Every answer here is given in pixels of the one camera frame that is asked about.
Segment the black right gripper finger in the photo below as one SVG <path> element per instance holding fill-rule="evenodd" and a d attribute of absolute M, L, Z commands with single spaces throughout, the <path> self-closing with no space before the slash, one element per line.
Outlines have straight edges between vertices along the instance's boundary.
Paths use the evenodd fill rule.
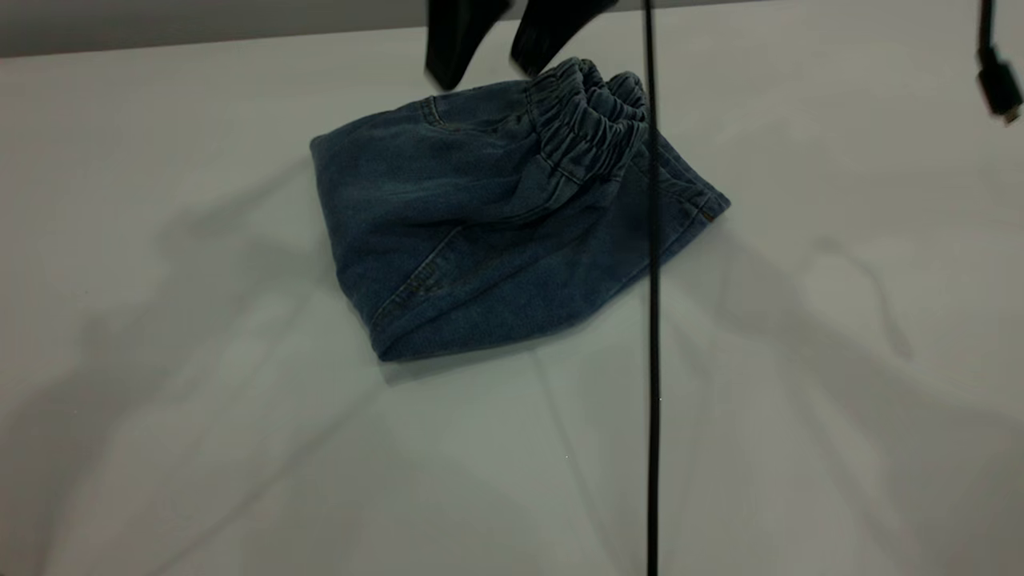
<path fill-rule="evenodd" d="M 477 47 L 512 5 L 512 1 L 428 1 L 425 69 L 439 90 L 458 87 Z"/>
<path fill-rule="evenodd" d="M 537 77 L 589 22 L 617 1 L 530 1 L 519 23 L 510 58 L 528 78 Z"/>

